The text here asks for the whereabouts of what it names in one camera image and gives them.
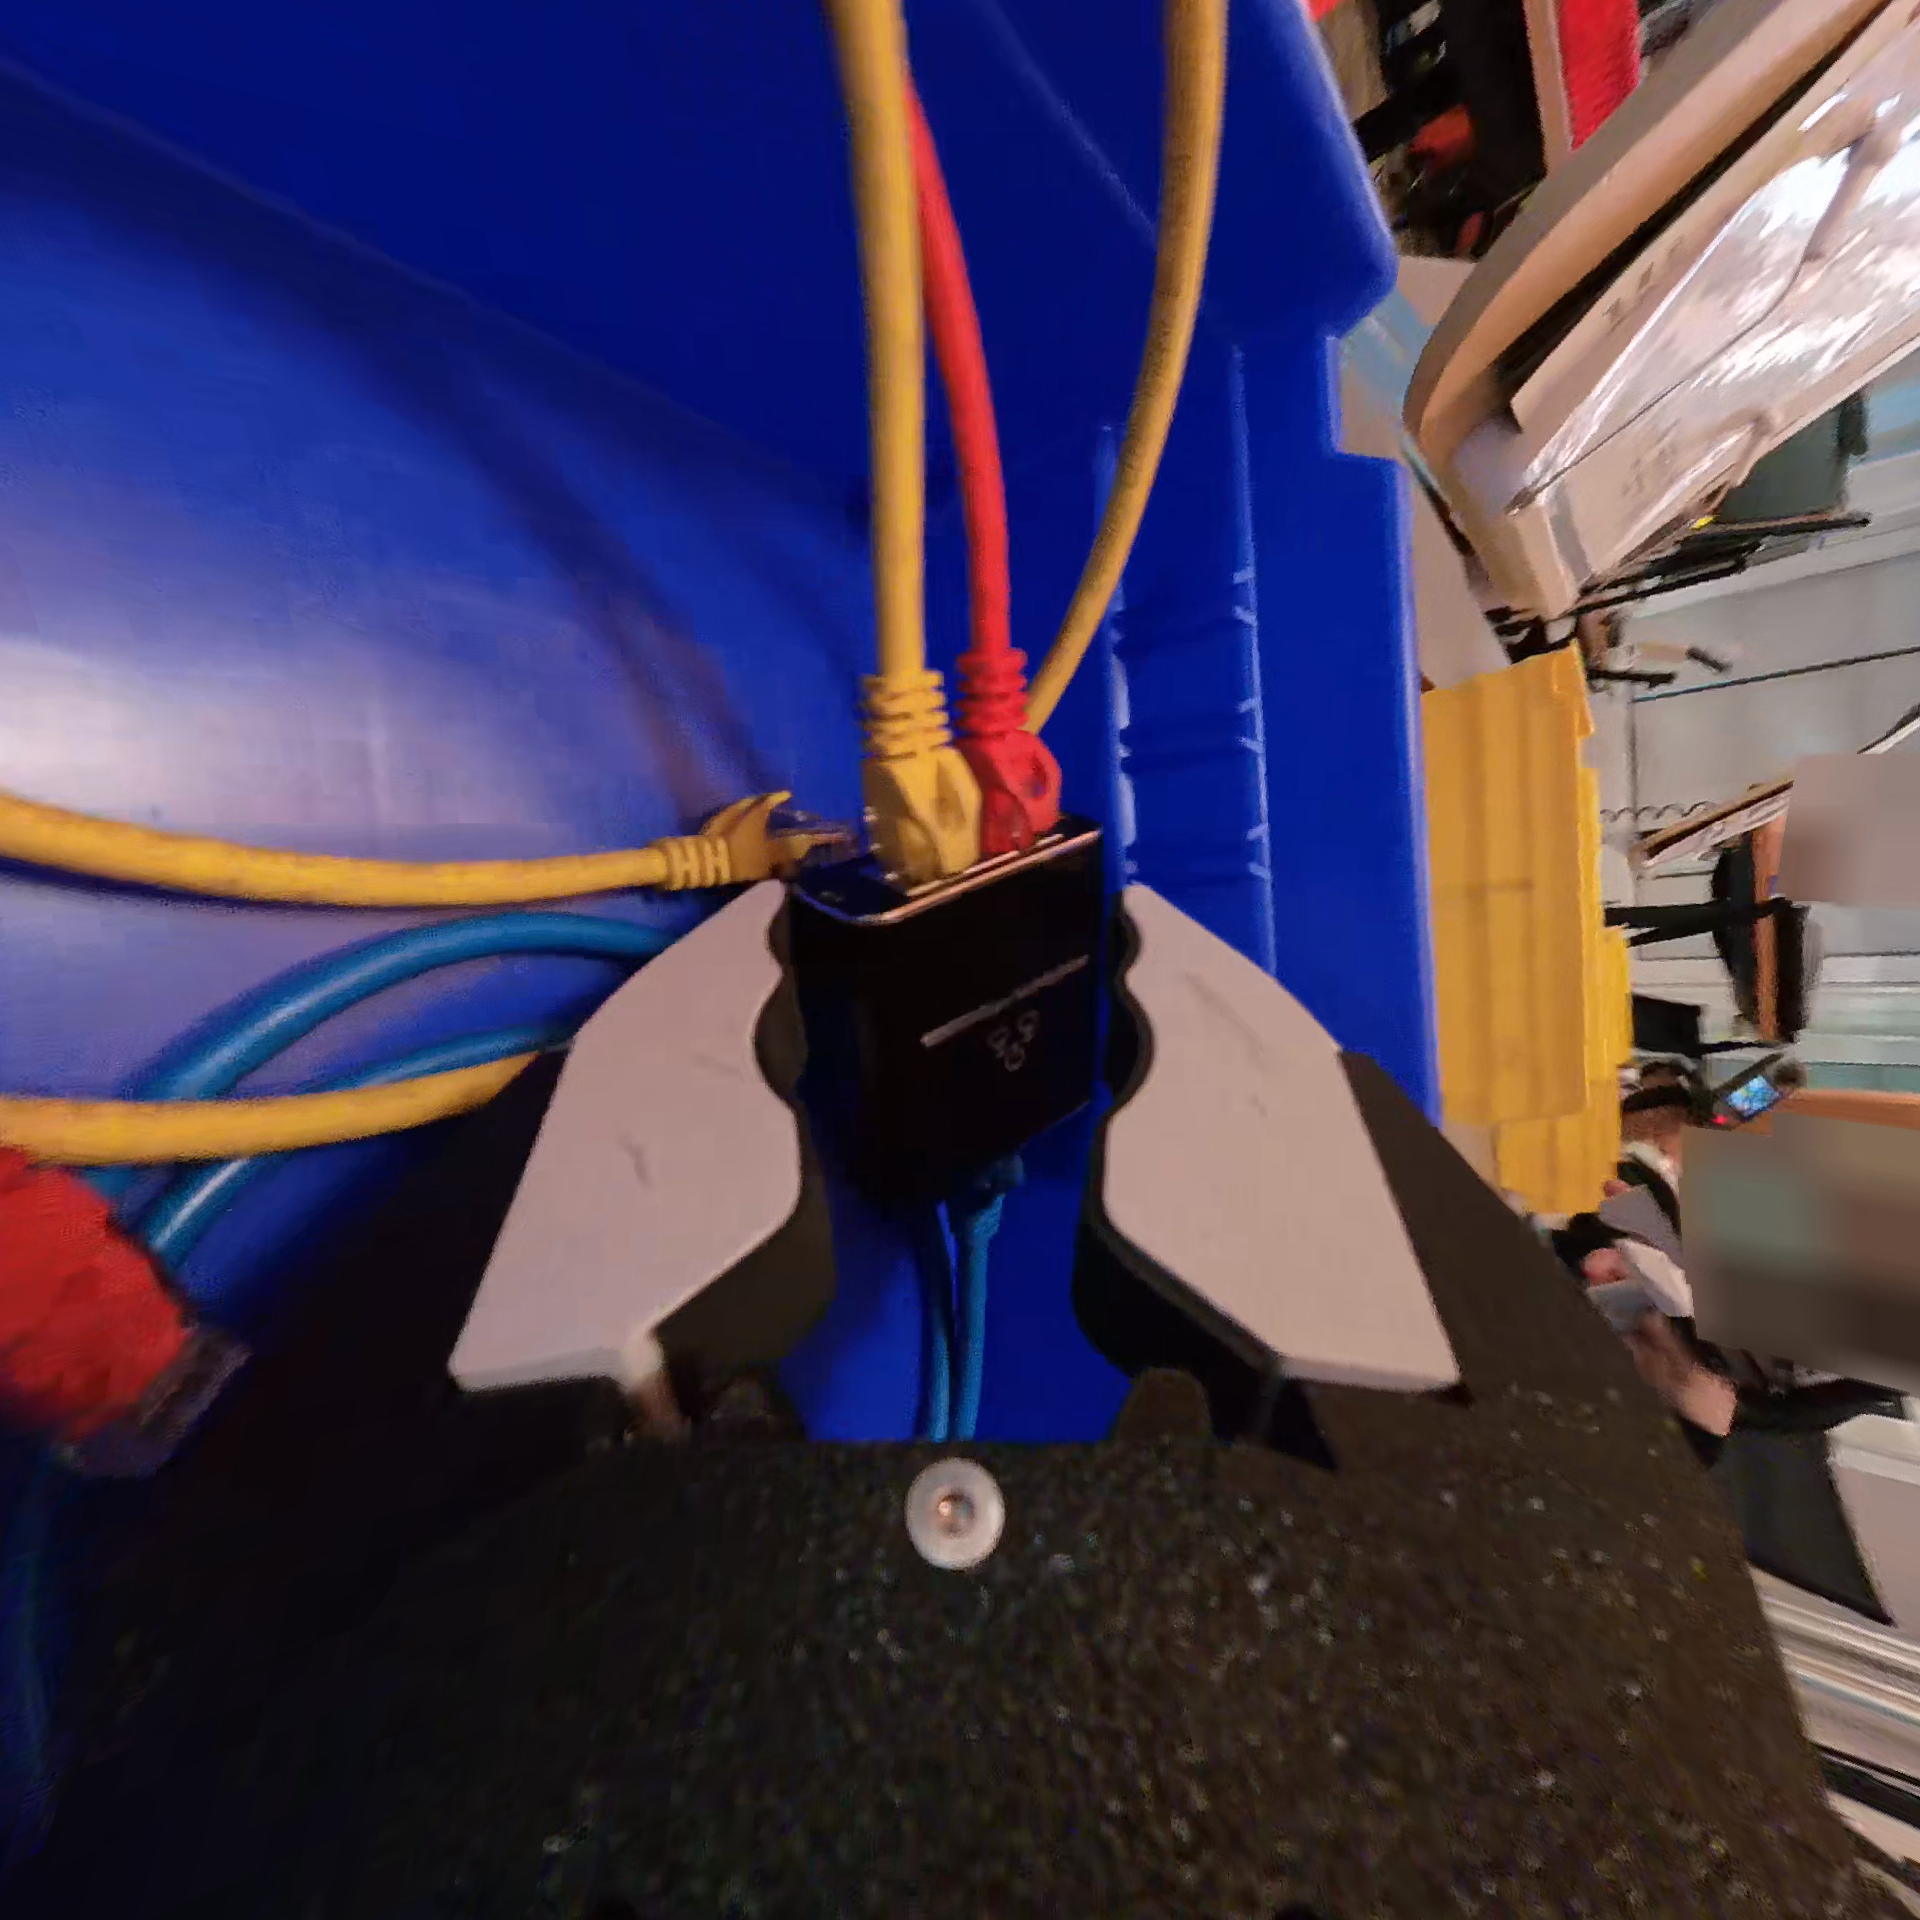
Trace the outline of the white stand base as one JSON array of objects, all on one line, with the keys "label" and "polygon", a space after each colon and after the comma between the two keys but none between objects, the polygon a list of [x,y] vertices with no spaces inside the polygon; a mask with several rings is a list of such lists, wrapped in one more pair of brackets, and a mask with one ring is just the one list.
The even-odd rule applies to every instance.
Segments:
[{"label": "white stand base", "polygon": [[1370,460],[1403,454],[1403,394],[1426,335],[1431,326],[1417,308],[1396,291],[1340,341],[1335,400],[1344,454]]}]

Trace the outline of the printed instruction sheets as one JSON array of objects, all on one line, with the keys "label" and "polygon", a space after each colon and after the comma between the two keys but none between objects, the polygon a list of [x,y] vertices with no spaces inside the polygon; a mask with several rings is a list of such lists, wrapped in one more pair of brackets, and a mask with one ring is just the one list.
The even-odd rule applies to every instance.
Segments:
[{"label": "printed instruction sheets", "polygon": [[1513,398],[1525,464],[1501,517],[1670,522],[1873,379],[1917,335],[1917,14],[1877,19],[1808,104],[1686,219],[1651,276]]}]

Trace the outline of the yellow plastic bin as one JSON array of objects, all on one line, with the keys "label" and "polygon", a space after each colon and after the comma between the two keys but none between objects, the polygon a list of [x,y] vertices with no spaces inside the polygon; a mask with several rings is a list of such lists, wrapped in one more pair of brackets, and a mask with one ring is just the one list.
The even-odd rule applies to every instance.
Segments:
[{"label": "yellow plastic bin", "polygon": [[1594,707],[1575,648],[1424,692],[1442,1115],[1493,1138],[1528,1211],[1600,1203],[1633,1052],[1628,954],[1600,896]]}]

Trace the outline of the wooden document stand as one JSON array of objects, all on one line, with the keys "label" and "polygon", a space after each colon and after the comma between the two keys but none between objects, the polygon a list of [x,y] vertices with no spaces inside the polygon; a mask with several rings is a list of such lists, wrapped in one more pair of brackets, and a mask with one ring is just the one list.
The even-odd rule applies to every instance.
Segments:
[{"label": "wooden document stand", "polygon": [[1557,360],[1596,308],[1642,287],[1675,247],[1671,223],[1731,177],[1756,183],[1751,152],[1808,104],[1855,42],[1882,40],[1886,9],[1917,2],[1718,2],[1671,56],[1557,167],[1515,224],[1474,267],[1411,379],[1403,427],[1426,477],[1483,564],[1496,601],[1528,617],[1569,617],[1591,586],[1689,536],[1725,493],[1813,416],[1865,391],[1857,379],[1827,412],[1772,445],[1735,486],[1695,500],[1670,522],[1623,522],[1596,509],[1501,517],[1513,468],[1525,464],[1525,424],[1513,398],[1535,400],[1535,373]]}]

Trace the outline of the black network splitter box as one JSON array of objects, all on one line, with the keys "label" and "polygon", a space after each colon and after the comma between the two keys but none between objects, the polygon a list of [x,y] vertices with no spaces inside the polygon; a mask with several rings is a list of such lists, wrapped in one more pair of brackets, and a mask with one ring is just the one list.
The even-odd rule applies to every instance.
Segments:
[{"label": "black network splitter box", "polygon": [[1091,1104],[1108,852],[1061,822],[1027,852],[904,892],[874,854],[788,893],[803,1091],[879,1203],[935,1203]]}]

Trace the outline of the blue plastic bin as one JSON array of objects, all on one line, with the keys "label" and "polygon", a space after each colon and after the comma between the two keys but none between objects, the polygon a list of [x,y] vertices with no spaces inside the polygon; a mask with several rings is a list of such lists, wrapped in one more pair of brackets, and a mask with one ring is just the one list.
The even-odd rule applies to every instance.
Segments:
[{"label": "blue plastic bin", "polygon": [[[1188,391],[1059,712],[1146,882],[1433,1104],[1402,480],[1340,454],[1392,244],[1298,2],[1231,2]],[[465,857],[857,798],[874,657],[845,130],[816,2],[4,2],[4,771],[297,852]],[[834,1152],[788,1435],[484,1402],[453,1308],[556,1080],[272,1161],[179,1286],[247,1357],[155,1475],[4,1434],[15,1915],[1146,1910],[1290,1734],[1242,1543],[1114,1466],[1076,1314],[1109,1104],[987,1294],[1008,1528],[902,1499],[911,1231]]]}]

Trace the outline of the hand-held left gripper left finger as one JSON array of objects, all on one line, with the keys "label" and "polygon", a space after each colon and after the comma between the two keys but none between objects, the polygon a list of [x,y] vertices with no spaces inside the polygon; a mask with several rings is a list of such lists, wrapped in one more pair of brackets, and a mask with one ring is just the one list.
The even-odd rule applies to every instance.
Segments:
[{"label": "hand-held left gripper left finger", "polygon": [[578,1032],[452,1349],[466,1392],[778,1368],[837,1295],[788,885],[759,882]]}]

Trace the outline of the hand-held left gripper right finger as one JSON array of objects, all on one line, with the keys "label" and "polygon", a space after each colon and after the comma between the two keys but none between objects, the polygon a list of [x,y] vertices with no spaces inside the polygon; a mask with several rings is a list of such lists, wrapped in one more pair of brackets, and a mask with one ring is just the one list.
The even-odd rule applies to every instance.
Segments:
[{"label": "hand-held left gripper right finger", "polygon": [[1116,896],[1108,1088],[1084,1216],[1126,1275],[1258,1371],[1459,1385],[1340,1040],[1141,882]]}]

